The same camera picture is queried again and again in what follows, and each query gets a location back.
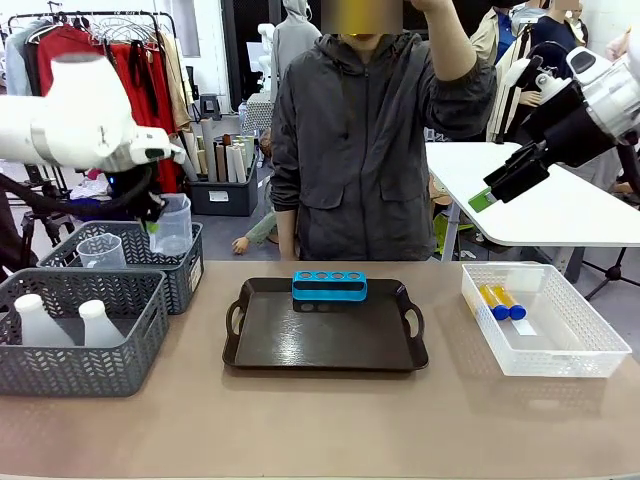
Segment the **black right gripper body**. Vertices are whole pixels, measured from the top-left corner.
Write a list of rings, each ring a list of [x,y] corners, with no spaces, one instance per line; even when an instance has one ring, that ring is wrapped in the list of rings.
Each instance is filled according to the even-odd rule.
[[[564,163],[577,168],[614,147],[592,119],[577,82],[570,82],[530,115],[534,158],[548,168]]]

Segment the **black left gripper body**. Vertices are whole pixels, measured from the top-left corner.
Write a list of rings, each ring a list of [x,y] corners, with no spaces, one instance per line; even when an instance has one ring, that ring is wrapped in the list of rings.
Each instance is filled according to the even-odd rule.
[[[141,223],[156,223],[166,208],[167,201],[159,194],[144,192],[130,203],[130,216]]]

